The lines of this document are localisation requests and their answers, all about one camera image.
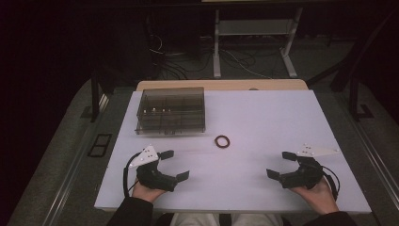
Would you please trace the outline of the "black metal stand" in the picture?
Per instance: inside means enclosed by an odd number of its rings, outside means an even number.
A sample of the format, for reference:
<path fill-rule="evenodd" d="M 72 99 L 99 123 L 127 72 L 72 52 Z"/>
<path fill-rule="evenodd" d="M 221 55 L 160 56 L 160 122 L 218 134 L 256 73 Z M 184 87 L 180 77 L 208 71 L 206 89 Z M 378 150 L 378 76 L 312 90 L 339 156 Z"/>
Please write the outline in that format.
<path fill-rule="evenodd" d="M 349 113 L 355 121 L 374 116 L 367 105 L 359 103 L 359 80 L 356 78 L 350 81 L 349 86 Z"/>
<path fill-rule="evenodd" d="M 91 89 L 91 122 L 95 122 L 100 115 L 101 108 L 101 86 L 99 83 L 99 75 L 93 71 L 90 77 L 90 89 Z"/>

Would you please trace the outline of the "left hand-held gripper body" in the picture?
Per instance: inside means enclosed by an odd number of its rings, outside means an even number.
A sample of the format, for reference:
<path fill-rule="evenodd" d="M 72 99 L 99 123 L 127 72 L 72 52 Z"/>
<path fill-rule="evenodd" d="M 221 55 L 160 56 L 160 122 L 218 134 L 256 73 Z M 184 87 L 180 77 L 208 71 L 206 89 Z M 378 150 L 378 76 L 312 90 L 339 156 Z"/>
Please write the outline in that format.
<path fill-rule="evenodd" d="M 128 160 L 128 169 L 136 168 L 136 179 L 142 185 L 172 192 L 178 182 L 176 177 L 165 175 L 158 170 L 160 161 L 158 152 L 149 145 Z"/>

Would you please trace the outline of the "person's left hand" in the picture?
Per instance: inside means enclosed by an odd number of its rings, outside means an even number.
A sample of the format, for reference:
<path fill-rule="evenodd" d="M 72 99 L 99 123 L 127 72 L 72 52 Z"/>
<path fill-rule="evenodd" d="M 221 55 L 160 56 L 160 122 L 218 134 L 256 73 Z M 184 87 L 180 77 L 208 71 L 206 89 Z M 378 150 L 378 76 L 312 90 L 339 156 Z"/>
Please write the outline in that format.
<path fill-rule="evenodd" d="M 132 196 L 146 202 L 154 203 L 161 195 L 165 193 L 165 190 L 148 188 L 136 180 Z"/>

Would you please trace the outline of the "smoky transparent organizer box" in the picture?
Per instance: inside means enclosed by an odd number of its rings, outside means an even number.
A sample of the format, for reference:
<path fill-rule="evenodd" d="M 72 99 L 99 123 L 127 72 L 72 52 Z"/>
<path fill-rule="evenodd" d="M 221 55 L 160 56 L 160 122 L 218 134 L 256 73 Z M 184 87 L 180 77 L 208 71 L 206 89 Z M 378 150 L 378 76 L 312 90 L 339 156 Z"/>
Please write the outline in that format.
<path fill-rule="evenodd" d="M 138 135 L 204 133 L 204 88 L 144 89 L 136 116 Z"/>

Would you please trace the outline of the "person's right hand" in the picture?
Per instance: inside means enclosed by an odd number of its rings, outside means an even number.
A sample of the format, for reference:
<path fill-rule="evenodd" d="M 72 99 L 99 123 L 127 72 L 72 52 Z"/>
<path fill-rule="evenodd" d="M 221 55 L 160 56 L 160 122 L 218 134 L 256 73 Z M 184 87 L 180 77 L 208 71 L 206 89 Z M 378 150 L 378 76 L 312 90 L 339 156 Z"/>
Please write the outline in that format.
<path fill-rule="evenodd" d="M 338 205 L 334 200 L 330 186 L 325 178 L 312 189 L 301 186 L 293 187 L 291 191 L 299 195 L 311 209 L 320 215 L 339 212 Z"/>

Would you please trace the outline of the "white metal desk frame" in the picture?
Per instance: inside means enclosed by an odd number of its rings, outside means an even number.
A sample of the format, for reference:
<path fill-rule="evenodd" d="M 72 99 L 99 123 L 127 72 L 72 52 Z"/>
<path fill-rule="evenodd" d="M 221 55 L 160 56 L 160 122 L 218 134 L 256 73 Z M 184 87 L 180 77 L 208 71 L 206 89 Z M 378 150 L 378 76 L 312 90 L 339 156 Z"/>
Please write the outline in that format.
<path fill-rule="evenodd" d="M 297 78 L 294 64 L 290 59 L 290 51 L 299 25 L 303 8 L 297 8 L 290 19 L 265 20 L 221 20 L 220 11 L 215 11 L 215 32 L 213 51 L 214 78 L 221 77 L 219 38 L 224 36 L 250 35 L 286 35 L 285 45 L 279 49 L 280 57 L 290 78 Z"/>

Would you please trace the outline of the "aluminium floor rail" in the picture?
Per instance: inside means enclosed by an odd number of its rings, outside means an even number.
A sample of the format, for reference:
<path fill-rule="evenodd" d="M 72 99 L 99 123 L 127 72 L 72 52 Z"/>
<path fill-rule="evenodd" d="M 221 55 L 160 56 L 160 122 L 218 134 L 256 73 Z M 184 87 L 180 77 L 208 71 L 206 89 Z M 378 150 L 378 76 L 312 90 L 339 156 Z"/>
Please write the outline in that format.
<path fill-rule="evenodd" d="M 383 186 L 387 190 L 393 204 L 395 205 L 395 208 L 399 210 L 399 185 L 392 177 L 389 169 L 377 152 L 377 148 L 366 134 L 360 122 L 356 121 L 349 112 L 347 108 L 347 102 L 345 101 L 344 97 L 341 94 L 338 94 L 336 96 L 336 99 L 338 100 L 340 108 L 343 110 L 346 118 L 349 120 L 351 126 L 356 131 L 356 134 L 363 146 L 363 150 L 365 151 L 370 163 L 375 169 L 378 178 L 381 180 Z"/>
<path fill-rule="evenodd" d="M 76 148 L 76 153 L 73 157 L 71 165 L 69 166 L 68 171 L 65 173 L 62 184 L 58 189 L 54 200 L 52 201 L 51 207 L 42 223 L 42 226 L 57 225 L 58 219 L 63 211 L 65 203 L 67 202 L 72 187 L 77 179 L 77 174 L 80 170 L 82 159 L 86 155 L 90 143 L 96 134 L 99 120 L 103 116 L 104 110 L 106 109 L 108 102 L 109 98 L 105 94 L 101 96 L 101 99 L 99 101 L 95 101 L 95 104 L 100 112 L 95 121 L 88 122 L 85 132 L 80 137 L 78 146 Z"/>

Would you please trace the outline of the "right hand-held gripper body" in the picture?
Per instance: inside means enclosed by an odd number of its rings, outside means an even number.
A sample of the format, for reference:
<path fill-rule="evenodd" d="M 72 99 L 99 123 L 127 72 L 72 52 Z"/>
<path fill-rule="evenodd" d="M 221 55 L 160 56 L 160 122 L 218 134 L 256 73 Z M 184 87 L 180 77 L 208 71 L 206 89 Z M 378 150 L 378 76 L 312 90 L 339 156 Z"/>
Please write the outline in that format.
<path fill-rule="evenodd" d="M 294 172 L 279 175 L 279 182 L 283 188 L 305 186 L 312 189 L 323 177 L 327 179 L 332 189 L 340 188 L 338 176 L 329 168 L 322 166 L 316 157 L 332 155 L 338 150 L 303 144 L 299 151 L 294 152 L 297 156 L 298 169 Z"/>

